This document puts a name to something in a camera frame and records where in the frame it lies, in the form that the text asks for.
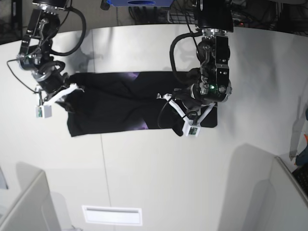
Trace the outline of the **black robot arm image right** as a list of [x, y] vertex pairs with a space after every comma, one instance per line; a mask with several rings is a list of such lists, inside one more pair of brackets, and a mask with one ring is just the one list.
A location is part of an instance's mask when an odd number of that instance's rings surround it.
[[[233, 32], [230, 1], [197, 0], [193, 5], [196, 31], [177, 36], [170, 46], [169, 56], [174, 77], [187, 85], [173, 94], [188, 113], [199, 114], [203, 107], [209, 108], [227, 101], [232, 93], [230, 81], [228, 33]], [[201, 37], [196, 43], [196, 56], [200, 63], [185, 77], [180, 77], [175, 64], [174, 49], [184, 38]]]

